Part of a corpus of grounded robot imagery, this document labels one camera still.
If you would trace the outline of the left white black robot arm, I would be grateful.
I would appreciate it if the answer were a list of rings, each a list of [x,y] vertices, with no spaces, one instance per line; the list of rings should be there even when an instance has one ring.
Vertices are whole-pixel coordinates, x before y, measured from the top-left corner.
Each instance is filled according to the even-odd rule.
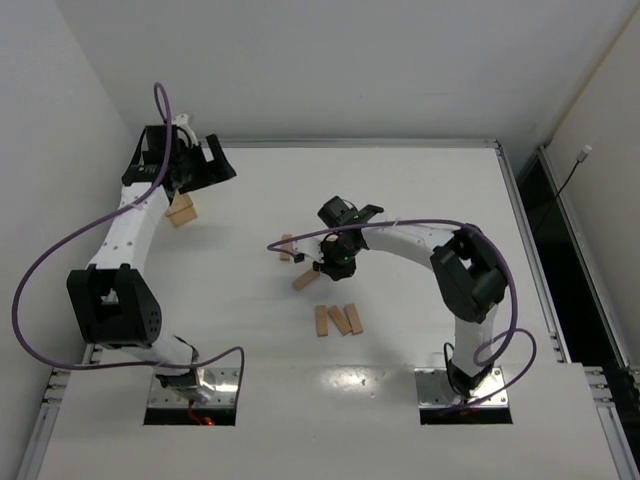
[[[199,387],[197,349],[163,326],[160,304],[143,278],[160,220],[179,194],[235,177],[218,137],[180,139],[180,127],[144,128],[123,174],[120,207],[102,246],[66,287],[83,339],[152,364],[165,388]]]

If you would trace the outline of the wood block row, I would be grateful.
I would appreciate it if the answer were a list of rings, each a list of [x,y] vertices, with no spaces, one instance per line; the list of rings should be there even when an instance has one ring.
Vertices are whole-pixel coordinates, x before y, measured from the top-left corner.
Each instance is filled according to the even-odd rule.
[[[363,325],[355,304],[347,304],[344,308],[353,335],[363,333]]]
[[[341,335],[345,336],[352,332],[349,320],[337,305],[328,308],[328,315]]]
[[[315,329],[318,337],[327,337],[328,330],[328,310],[325,305],[316,305],[314,309]]]

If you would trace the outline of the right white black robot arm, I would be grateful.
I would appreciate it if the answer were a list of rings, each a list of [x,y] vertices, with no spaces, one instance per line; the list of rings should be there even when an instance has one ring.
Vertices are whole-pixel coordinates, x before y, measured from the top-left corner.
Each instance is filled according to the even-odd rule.
[[[339,196],[328,200],[318,217],[332,232],[321,240],[321,260],[313,268],[334,281],[350,278],[356,271],[356,255],[370,250],[431,271],[445,306],[455,317],[453,354],[446,361],[449,384],[458,396],[468,398],[494,364],[490,354],[479,355],[477,349],[492,336],[496,309],[508,286],[498,256],[469,227],[385,225],[379,217],[382,213],[374,205],[359,210]]]

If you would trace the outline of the wood block diagonal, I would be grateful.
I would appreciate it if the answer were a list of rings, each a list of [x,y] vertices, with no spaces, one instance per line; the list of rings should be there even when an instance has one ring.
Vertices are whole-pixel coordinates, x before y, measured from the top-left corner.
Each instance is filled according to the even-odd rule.
[[[315,280],[317,280],[319,275],[320,273],[313,269],[307,270],[292,282],[292,287],[296,291],[302,291],[303,289],[308,287],[311,283],[313,283]]]

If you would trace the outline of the wooden block box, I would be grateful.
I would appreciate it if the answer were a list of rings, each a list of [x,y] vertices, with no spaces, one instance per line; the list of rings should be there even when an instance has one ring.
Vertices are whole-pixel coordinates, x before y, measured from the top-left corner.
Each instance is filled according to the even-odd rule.
[[[166,210],[165,217],[174,228],[179,228],[195,220],[198,215],[191,197],[177,193]]]

